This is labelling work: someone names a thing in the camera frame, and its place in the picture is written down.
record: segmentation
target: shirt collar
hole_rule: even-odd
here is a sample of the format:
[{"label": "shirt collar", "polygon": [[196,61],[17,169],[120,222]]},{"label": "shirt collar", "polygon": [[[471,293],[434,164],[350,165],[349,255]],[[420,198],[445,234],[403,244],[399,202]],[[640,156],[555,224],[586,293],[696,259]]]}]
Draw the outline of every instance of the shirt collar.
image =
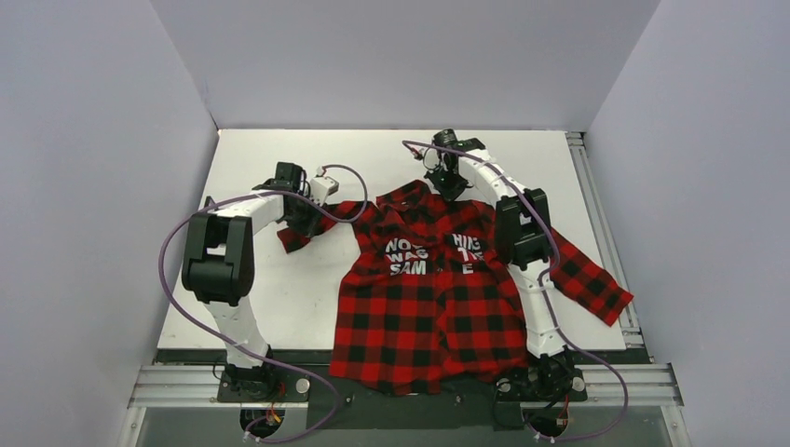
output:
[{"label": "shirt collar", "polygon": [[379,196],[375,200],[378,208],[390,207],[395,210],[408,210],[423,205],[433,193],[430,187],[422,181],[415,180],[398,189]]}]

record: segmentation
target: wire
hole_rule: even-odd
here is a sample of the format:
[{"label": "wire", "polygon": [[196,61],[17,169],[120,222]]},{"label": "wire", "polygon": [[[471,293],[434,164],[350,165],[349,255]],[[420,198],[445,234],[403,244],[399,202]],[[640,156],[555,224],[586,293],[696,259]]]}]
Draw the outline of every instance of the wire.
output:
[{"label": "wire", "polygon": [[615,419],[613,419],[607,426],[605,426],[605,427],[603,427],[603,428],[601,428],[599,430],[596,430],[596,431],[594,431],[592,433],[588,433],[588,434],[584,434],[584,435],[571,436],[571,437],[568,437],[568,438],[561,438],[561,439],[558,439],[558,440],[555,440],[554,438],[550,438],[550,437],[544,436],[541,433],[538,433],[538,436],[540,438],[544,439],[544,440],[555,440],[555,441],[561,441],[561,442],[568,442],[568,441],[573,441],[573,440],[589,440],[589,439],[601,436],[601,435],[603,435],[605,433],[608,433],[612,428],[614,428],[617,424],[619,424],[620,421],[622,421],[622,419],[625,417],[625,414],[628,412],[628,385],[626,385],[625,379],[622,377],[622,374],[620,374],[620,372],[617,371],[617,369],[614,366],[609,364],[606,360],[601,359],[600,357],[594,355],[592,352],[588,352],[588,351],[580,348],[575,343],[571,342],[568,339],[567,335],[565,335],[565,332],[563,332],[562,328],[560,328],[560,323],[559,323],[559,321],[557,319],[556,312],[554,312],[554,306],[552,305],[552,300],[549,298],[549,294],[546,292],[545,283],[543,281],[543,279],[546,277],[546,275],[548,275],[560,263],[560,250],[557,247],[557,241],[554,240],[554,236],[552,236],[552,231],[549,228],[549,226],[547,226],[546,223],[543,222],[543,219],[540,218],[540,215],[538,215],[538,212],[529,203],[529,200],[527,200],[526,197],[524,197],[524,194],[510,180],[508,180],[507,176],[505,176],[502,173],[502,171],[499,170],[496,166],[494,166],[494,165],[492,165],[490,163],[487,163],[482,158],[479,158],[478,156],[471,156],[471,155],[467,154],[466,152],[457,151],[455,149],[450,149],[450,148],[446,148],[446,147],[437,146],[435,144],[428,144],[426,142],[413,142],[413,141],[410,141],[410,140],[403,140],[402,144],[406,147],[406,149],[411,151],[413,154],[414,153],[418,153],[419,154],[419,151],[416,150],[413,147],[413,146],[417,146],[417,147],[424,147],[424,148],[427,148],[427,149],[435,149],[437,151],[442,151],[442,152],[446,152],[448,154],[454,154],[454,155],[457,155],[457,156],[465,156],[466,158],[469,158],[472,161],[476,161],[478,163],[485,164],[496,175],[500,176],[500,178],[501,178],[503,183],[505,183],[510,189],[512,189],[516,193],[516,196],[519,197],[521,202],[524,204],[526,209],[529,211],[529,214],[532,215],[532,218],[535,220],[535,222],[538,223],[538,226],[540,227],[540,229],[543,230],[543,234],[546,235],[546,238],[549,240],[549,244],[552,246],[552,251],[554,252],[554,259],[552,260],[552,263],[548,267],[546,267],[545,270],[540,272],[540,274],[538,275],[538,285],[540,286],[540,292],[543,295],[543,300],[546,302],[546,306],[549,308],[549,315],[552,317],[552,323],[553,323],[554,327],[557,328],[557,333],[560,335],[560,337],[562,337],[563,341],[568,346],[570,346],[572,349],[575,349],[576,351],[578,351],[582,356],[584,356],[584,357],[586,357],[588,359],[594,360],[595,362],[603,365],[608,370],[612,371],[613,374],[615,374],[615,376],[617,377],[618,381],[620,381],[620,385],[622,386],[623,401],[622,401],[622,409],[618,413],[617,417],[615,417]]},{"label": "wire", "polygon": [[[293,198],[296,198],[298,200],[302,200],[303,202],[306,202],[307,204],[309,204],[310,206],[312,206],[316,210],[318,210],[324,216],[326,216],[326,217],[328,217],[328,218],[330,218],[330,219],[332,219],[332,220],[334,220],[336,222],[339,222],[341,224],[349,224],[349,223],[352,223],[352,222],[356,221],[357,219],[359,219],[362,216],[362,213],[365,211],[365,206],[367,205],[367,201],[368,201],[368,188],[367,188],[367,184],[365,184],[365,180],[362,178],[362,176],[356,170],[354,170],[354,169],[352,169],[352,168],[350,168],[348,166],[344,166],[344,165],[326,165],[326,166],[324,166],[324,168],[325,169],[329,169],[329,168],[345,169],[345,170],[351,172],[352,174],[354,174],[360,180],[360,183],[362,185],[362,191],[364,193],[364,202],[362,203],[362,207],[360,208],[360,212],[358,212],[354,217],[352,217],[350,219],[337,218],[337,217],[333,216],[327,210],[325,210],[325,209],[319,207],[318,205],[314,204],[309,198],[306,198],[304,196],[300,196],[300,195],[298,195],[296,193],[292,193],[291,191],[261,191],[260,193],[256,193],[256,194],[249,194],[249,195],[246,195],[246,196],[233,197],[233,198],[229,198],[228,200],[222,200],[222,201],[219,201],[219,202],[212,203],[209,206],[201,208],[197,212],[206,212],[206,211],[216,210],[216,209],[218,209],[220,207],[223,207],[223,206],[231,204],[231,203],[241,202],[241,201],[244,201],[244,200],[250,200],[250,199],[253,199],[253,198],[267,197],[267,196],[288,196],[288,197],[293,197]],[[325,378],[321,377],[320,375],[318,375],[318,374],[316,374],[316,373],[314,373],[312,371],[308,371],[308,370],[299,368],[297,366],[292,366],[292,365],[289,365],[288,363],[284,363],[282,361],[269,359],[269,358],[267,358],[265,356],[262,356],[260,354],[252,352],[251,350],[247,349],[246,347],[241,345],[236,340],[233,340],[232,338],[228,337],[227,335],[225,335],[225,334],[223,334],[221,332],[215,331],[214,329],[210,328],[209,326],[207,326],[206,324],[201,322],[199,319],[193,317],[191,314],[189,314],[189,312],[186,311],[186,309],[184,309],[178,303],[178,301],[175,299],[175,296],[173,296],[172,290],[170,288],[170,284],[168,284],[168,280],[167,280],[166,275],[165,275],[165,258],[166,258],[165,255],[167,253],[168,246],[172,242],[172,239],[179,232],[179,230],[181,230],[185,225],[187,225],[189,223],[189,219],[191,217],[192,217],[192,215],[189,215],[188,217],[186,217],[182,221],[180,221],[178,224],[176,224],[175,227],[173,227],[173,229],[170,230],[168,235],[165,237],[164,242],[162,242],[162,247],[159,249],[159,258],[158,258],[159,282],[162,285],[162,290],[165,292],[165,296],[168,298],[168,301],[173,306],[173,308],[175,308],[175,310],[177,310],[178,313],[180,313],[184,318],[189,320],[192,324],[198,326],[203,331],[210,333],[211,335],[219,338],[220,340],[222,340],[223,342],[225,342],[225,343],[227,343],[227,344],[229,344],[231,346],[234,346],[242,354],[245,354],[245,355],[247,355],[247,356],[249,356],[249,357],[251,357],[253,359],[261,360],[264,363],[269,363],[269,364],[271,364],[273,366],[277,366],[277,367],[280,367],[280,368],[283,368],[283,369],[286,369],[286,370],[290,370],[290,371],[293,371],[293,372],[296,372],[296,373],[300,373],[300,374],[306,374],[306,375],[308,375],[310,377],[313,377],[314,379],[318,380],[322,384],[326,385],[330,389],[330,391],[332,391],[332,393],[334,394],[334,397],[335,397],[334,405],[333,405],[332,409],[330,409],[330,411],[325,416],[323,416],[318,422],[313,424],[311,427],[308,427],[307,429],[305,429],[305,431],[303,431],[301,433],[297,433],[295,435],[288,436],[288,437],[285,437],[285,438],[280,438],[278,440],[261,440],[261,441],[265,442],[265,443],[271,443],[271,444],[275,444],[276,443],[276,444],[279,444],[279,443],[288,442],[288,441],[291,441],[291,440],[298,440],[300,438],[303,438],[307,434],[309,434],[312,431],[314,431],[316,428],[324,425],[328,420],[330,420],[332,418],[332,416],[334,416],[335,413],[337,413],[337,410],[342,405],[340,392],[337,391],[337,388],[335,388],[332,385],[332,383],[330,383],[328,380],[326,380]],[[263,420],[263,419],[262,418],[258,418],[258,419],[252,420],[247,425],[247,427],[245,428],[245,432],[249,433],[250,427],[254,427],[255,424],[257,424],[261,420]]]}]

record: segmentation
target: white wall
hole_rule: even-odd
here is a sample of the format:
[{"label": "white wall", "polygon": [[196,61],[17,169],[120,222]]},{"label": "white wall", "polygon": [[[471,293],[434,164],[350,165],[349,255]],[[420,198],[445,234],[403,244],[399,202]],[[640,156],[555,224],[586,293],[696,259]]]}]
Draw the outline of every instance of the white wall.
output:
[{"label": "white wall", "polygon": [[586,140],[695,445],[790,444],[790,3],[663,0]]},{"label": "white wall", "polygon": [[659,0],[152,0],[220,128],[586,129]]},{"label": "white wall", "polygon": [[215,139],[147,1],[0,3],[0,444],[115,443]]}]

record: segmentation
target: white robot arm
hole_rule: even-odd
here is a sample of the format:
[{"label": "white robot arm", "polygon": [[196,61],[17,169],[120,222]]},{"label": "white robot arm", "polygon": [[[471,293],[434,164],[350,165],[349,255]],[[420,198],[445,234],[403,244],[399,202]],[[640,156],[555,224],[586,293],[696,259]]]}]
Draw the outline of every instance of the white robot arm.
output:
[{"label": "white robot arm", "polygon": [[[429,170],[426,177],[448,200],[454,200],[469,187],[477,189],[486,203],[497,211],[497,251],[510,262],[509,271],[518,288],[526,321],[526,347],[536,358],[543,355],[555,356],[565,351],[565,342],[558,333],[552,315],[538,286],[538,275],[548,267],[549,245],[537,223],[525,212],[510,185],[503,178],[524,192],[528,200],[549,224],[548,202],[539,189],[529,190],[512,177],[491,157],[485,146],[477,139],[458,141],[451,129],[437,133],[434,145],[461,150],[477,158],[440,154],[437,150],[422,148],[415,156],[424,158]],[[552,286],[548,275],[544,277],[545,288]]]},{"label": "white robot arm", "polygon": [[[301,167],[278,163],[274,179],[256,186],[251,195],[265,190],[289,191],[322,206],[338,189],[338,182],[319,175],[306,179]],[[254,278],[252,237],[273,222],[285,221],[296,231],[312,236],[320,218],[308,204],[288,196],[259,196],[227,208],[196,213],[189,221],[182,282],[211,312],[219,332],[253,353],[269,355],[266,339],[250,306],[248,293]],[[239,380],[260,378],[263,362],[226,344],[230,375]]]}]

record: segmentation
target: white tabletop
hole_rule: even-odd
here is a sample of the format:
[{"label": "white tabletop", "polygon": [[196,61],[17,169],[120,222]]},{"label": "white tabletop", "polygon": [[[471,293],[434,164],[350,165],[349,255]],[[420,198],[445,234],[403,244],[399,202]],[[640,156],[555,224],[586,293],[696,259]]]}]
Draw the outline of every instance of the white tabletop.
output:
[{"label": "white tabletop", "polygon": [[[342,163],[356,169],[368,184],[370,198],[414,179],[425,169],[401,146],[401,140],[429,142],[433,130],[288,130],[222,131],[203,196],[215,200],[240,196],[274,175],[278,161],[293,162],[312,175],[318,166]],[[552,226],[601,264],[565,135],[559,131],[459,130],[458,138],[479,138],[497,163],[528,188],[542,188],[549,198]],[[356,178],[333,170],[341,183],[332,201],[362,199]],[[483,199],[474,190],[460,198]],[[285,254],[270,225],[254,240],[255,282],[250,292],[261,334],[275,349],[332,349],[340,280],[360,254],[350,225],[339,224],[307,246]],[[176,299],[195,317],[216,328],[208,310],[175,285]],[[565,333],[586,349],[625,349],[620,324],[608,327],[581,306],[557,293],[552,297]],[[159,348],[224,348],[193,326],[172,305]]]}]

